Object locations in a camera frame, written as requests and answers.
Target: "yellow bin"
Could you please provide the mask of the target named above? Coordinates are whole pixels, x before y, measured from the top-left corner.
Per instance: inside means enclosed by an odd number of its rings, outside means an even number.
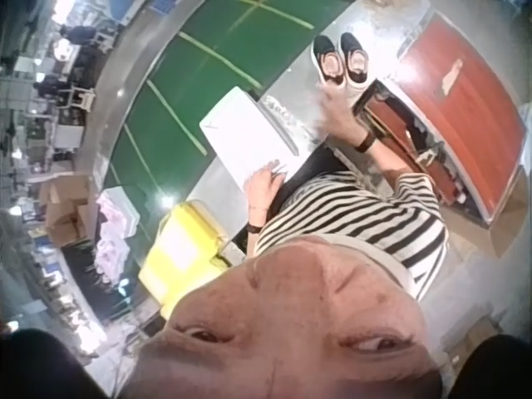
[[[195,202],[176,205],[160,222],[159,232],[140,281],[169,315],[179,299],[220,276],[227,266],[211,261],[224,243],[223,233]]]

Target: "green floor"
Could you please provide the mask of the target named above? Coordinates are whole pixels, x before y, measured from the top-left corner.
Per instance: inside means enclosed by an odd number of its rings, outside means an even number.
[[[106,176],[141,215],[131,271],[156,236],[160,197],[184,200],[214,158],[201,119],[234,86],[264,93],[349,3],[207,0],[184,25],[140,90]]]

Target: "wrist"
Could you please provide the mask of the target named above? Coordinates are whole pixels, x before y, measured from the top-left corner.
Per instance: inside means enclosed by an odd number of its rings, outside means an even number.
[[[360,146],[367,137],[367,131],[363,129],[358,123],[353,121],[351,125],[346,129],[348,144],[355,147]]]
[[[249,224],[256,227],[263,227],[268,219],[268,210],[249,207],[248,221]]]

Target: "black shoe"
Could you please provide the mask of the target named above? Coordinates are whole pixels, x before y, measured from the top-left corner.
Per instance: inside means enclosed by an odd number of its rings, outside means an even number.
[[[340,37],[339,46],[350,86],[362,89],[367,85],[368,56],[360,42],[349,32]]]
[[[346,79],[342,58],[337,53],[331,39],[324,35],[316,37],[310,50],[321,83],[344,88]]]

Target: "black and white striped shirt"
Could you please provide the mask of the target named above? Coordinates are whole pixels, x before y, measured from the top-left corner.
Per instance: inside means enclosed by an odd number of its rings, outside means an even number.
[[[322,175],[301,187],[264,226],[255,253],[304,234],[349,236],[384,251],[410,272],[417,298],[436,276],[449,235],[427,175],[402,175],[395,194],[382,198],[351,172]]]

